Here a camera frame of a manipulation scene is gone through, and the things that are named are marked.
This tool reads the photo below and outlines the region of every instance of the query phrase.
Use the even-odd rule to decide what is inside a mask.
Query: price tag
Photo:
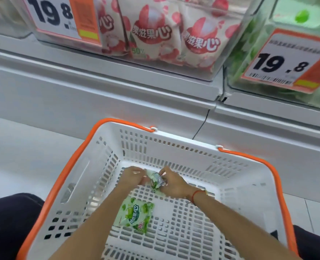
[[[39,32],[100,45],[93,0],[23,0]]]
[[[320,37],[276,29],[242,78],[313,93],[320,87]]]

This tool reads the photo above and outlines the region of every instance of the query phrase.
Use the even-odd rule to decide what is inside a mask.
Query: basket rim
[[[26,260],[26,257],[27,257],[27,254],[28,254],[30,248],[31,248],[31,245],[32,245],[33,241],[35,240],[35,238],[36,238],[38,232],[40,231],[41,227],[43,226],[43,224],[45,222],[45,219],[47,218],[47,216],[49,214],[49,211],[50,211],[52,205],[54,204],[54,201],[55,201],[55,199],[56,199],[61,187],[65,183],[65,180],[66,180],[67,176],[70,174],[71,170],[73,169],[74,165],[78,161],[79,157],[81,156],[81,154],[83,153],[85,148],[88,146],[88,144],[92,140],[95,132],[98,130],[98,128],[100,126],[102,126],[103,124],[105,124],[107,122],[114,122],[114,123],[124,124],[124,125],[128,125],[128,126],[133,126],[135,128],[138,128],[138,129],[141,129],[141,130],[144,130],[144,131],[147,131],[147,132],[155,132],[156,131],[156,129],[152,129],[152,128],[149,129],[147,127],[143,127],[143,126],[138,125],[136,123],[125,121],[125,120],[120,120],[120,119],[116,119],[116,118],[105,118],[105,119],[99,120],[93,126],[93,128],[89,132],[89,134],[86,137],[86,139],[84,140],[84,142],[73,153],[73,155],[68,160],[68,162],[65,165],[65,167],[63,168],[62,172],[58,176],[58,179],[55,181],[52,189],[50,190],[50,192],[49,192],[49,194],[48,194],[48,196],[47,196],[47,198],[46,198],[46,200],[44,202],[44,205],[43,205],[43,207],[41,209],[40,215],[38,216],[35,224],[33,225],[31,231],[27,235],[27,237],[24,240],[20,250],[18,251],[16,260]],[[294,253],[296,253],[298,255],[295,232],[294,232],[293,225],[292,225],[292,222],[291,222],[290,213],[289,213],[288,207],[287,207],[287,205],[285,203],[285,199],[284,199],[284,196],[283,196],[281,180],[280,180],[278,171],[275,169],[275,167],[273,165],[271,165],[266,160],[260,159],[258,157],[254,157],[254,156],[246,154],[246,153],[240,153],[240,152],[236,152],[236,151],[232,151],[232,150],[226,150],[226,149],[223,149],[221,147],[218,147],[218,150],[220,152],[223,152],[223,153],[229,153],[229,154],[233,154],[233,155],[242,156],[242,157],[245,157],[245,158],[252,159],[254,161],[263,163],[264,165],[266,165],[269,168],[269,170],[271,171],[271,173],[272,173],[272,175],[274,177],[277,197],[278,197],[279,206],[280,206],[280,209],[281,209],[281,212],[282,212],[282,217],[283,217],[283,222],[284,222],[284,227],[285,227],[285,233],[286,233],[286,236],[287,236],[288,249],[290,249],[291,251],[293,251]]]

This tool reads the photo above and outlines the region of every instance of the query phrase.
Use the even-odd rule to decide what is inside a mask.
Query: candy wrapper
[[[95,0],[95,6],[101,32],[102,52],[110,55],[125,54],[126,41],[118,0]]]
[[[231,10],[229,0],[205,0],[207,7],[195,5],[198,0],[186,2],[180,5],[184,31],[179,60],[195,68],[213,71],[215,62],[239,28],[242,17],[228,13]]]
[[[135,59],[173,64],[181,52],[181,17],[177,2],[119,0],[131,54]]]
[[[147,176],[150,178],[151,180],[151,187],[153,189],[153,192],[157,192],[158,189],[161,186],[165,186],[166,182],[165,180],[161,177],[161,175],[153,170],[146,170]]]
[[[153,203],[139,201],[134,197],[128,196],[123,201],[113,225],[132,226],[134,229],[146,233],[153,209]]]

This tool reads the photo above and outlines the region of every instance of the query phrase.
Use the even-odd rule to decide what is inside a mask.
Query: white and red candy package
[[[101,33],[102,53],[125,54],[126,40],[118,0],[95,0],[95,6]]]
[[[184,29],[180,60],[186,65],[213,71],[215,62],[238,29],[241,18],[228,14],[228,0],[205,0],[206,7],[195,5],[198,0],[185,2],[179,8]]]
[[[173,64],[181,52],[180,13],[176,1],[119,0],[132,57]]]

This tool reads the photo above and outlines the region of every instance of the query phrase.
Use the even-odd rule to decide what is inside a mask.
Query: forearm
[[[204,192],[197,192],[194,202],[246,260],[300,259],[269,233]]]
[[[102,204],[49,258],[99,260],[118,210],[130,190],[117,186]]]

